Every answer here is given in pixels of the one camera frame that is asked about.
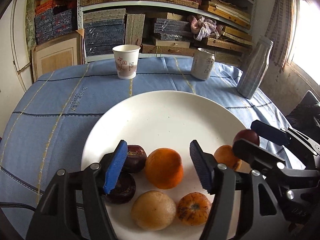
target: blue tablecloth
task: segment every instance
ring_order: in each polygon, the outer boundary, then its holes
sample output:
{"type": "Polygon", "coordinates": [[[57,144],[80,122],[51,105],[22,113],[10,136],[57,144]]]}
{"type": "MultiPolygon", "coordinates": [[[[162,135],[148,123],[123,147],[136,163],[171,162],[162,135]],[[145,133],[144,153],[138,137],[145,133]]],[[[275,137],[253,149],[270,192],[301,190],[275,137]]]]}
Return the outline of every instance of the blue tablecloth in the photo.
{"type": "MultiPolygon", "coordinates": [[[[211,77],[200,81],[189,74],[192,59],[140,59],[137,76],[120,80],[113,59],[44,74],[25,93],[7,124],[0,143],[0,201],[36,206],[54,173],[79,171],[84,143],[98,119],[120,101],[154,90],[179,90],[209,98],[228,109],[246,127],[259,119],[277,128],[289,123],[268,97],[258,90],[247,100],[236,91],[241,71],[215,63],[211,77]]],[[[272,153],[279,148],[266,140],[272,153]]],[[[292,166],[299,165],[290,156],[292,166]]],[[[81,205],[79,219],[84,223],[81,205]]],[[[25,237],[32,211],[4,212],[25,237]]],[[[86,226],[83,234],[88,236],[86,226]]]]}

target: sunlight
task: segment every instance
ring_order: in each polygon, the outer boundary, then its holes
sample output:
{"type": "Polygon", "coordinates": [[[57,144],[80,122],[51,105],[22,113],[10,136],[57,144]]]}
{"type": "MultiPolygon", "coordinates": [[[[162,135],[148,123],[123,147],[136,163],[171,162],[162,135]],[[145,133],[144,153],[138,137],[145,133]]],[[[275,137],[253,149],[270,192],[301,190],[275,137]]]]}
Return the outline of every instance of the sunlight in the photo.
{"type": "Polygon", "coordinates": [[[300,0],[300,21],[295,34],[297,48],[293,56],[293,62],[302,68],[318,85],[320,85],[319,22],[320,10],[318,7],[300,0]]]}

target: white can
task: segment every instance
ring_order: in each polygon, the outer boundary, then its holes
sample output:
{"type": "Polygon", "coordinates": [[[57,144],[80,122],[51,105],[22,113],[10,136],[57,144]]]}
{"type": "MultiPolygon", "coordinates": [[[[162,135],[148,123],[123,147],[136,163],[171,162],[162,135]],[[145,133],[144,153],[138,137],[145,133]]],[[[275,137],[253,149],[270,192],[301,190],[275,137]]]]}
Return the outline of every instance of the white can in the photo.
{"type": "Polygon", "coordinates": [[[213,68],[214,55],[214,52],[198,48],[193,56],[191,75],[201,80],[207,80],[213,68]]]}
{"type": "Polygon", "coordinates": [[[119,45],[114,47],[118,77],[131,79],[136,76],[140,47],[137,45],[119,45]]]}

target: crumpled cloth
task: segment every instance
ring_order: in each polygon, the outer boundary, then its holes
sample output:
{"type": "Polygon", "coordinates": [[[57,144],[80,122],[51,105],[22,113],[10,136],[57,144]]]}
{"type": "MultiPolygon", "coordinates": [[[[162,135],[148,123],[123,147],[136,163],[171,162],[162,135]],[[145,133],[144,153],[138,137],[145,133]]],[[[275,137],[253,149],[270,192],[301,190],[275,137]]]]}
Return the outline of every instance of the crumpled cloth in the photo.
{"type": "Polygon", "coordinates": [[[202,15],[196,17],[190,15],[187,17],[187,21],[190,22],[191,32],[194,34],[193,38],[196,41],[201,41],[207,37],[218,39],[221,35],[223,25],[217,25],[215,20],[205,19],[202,15]]]}

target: black cable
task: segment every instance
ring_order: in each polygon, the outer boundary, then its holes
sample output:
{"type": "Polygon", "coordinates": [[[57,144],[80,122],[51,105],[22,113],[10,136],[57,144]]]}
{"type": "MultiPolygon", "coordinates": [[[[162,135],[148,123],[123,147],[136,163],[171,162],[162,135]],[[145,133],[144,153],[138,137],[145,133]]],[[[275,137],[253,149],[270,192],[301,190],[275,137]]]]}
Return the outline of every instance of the black cable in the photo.
{"type": "Polygon", "coordinates": [[[4,208],[4,207],[18,207],[18,208],[30,209],[30,210],[32,210],[33,212],[36,211],[36,208],[34,208],[33,206],[26,205],[26,204],[10,203],[10,202],[0,202],[0,208],[4,208]]]}

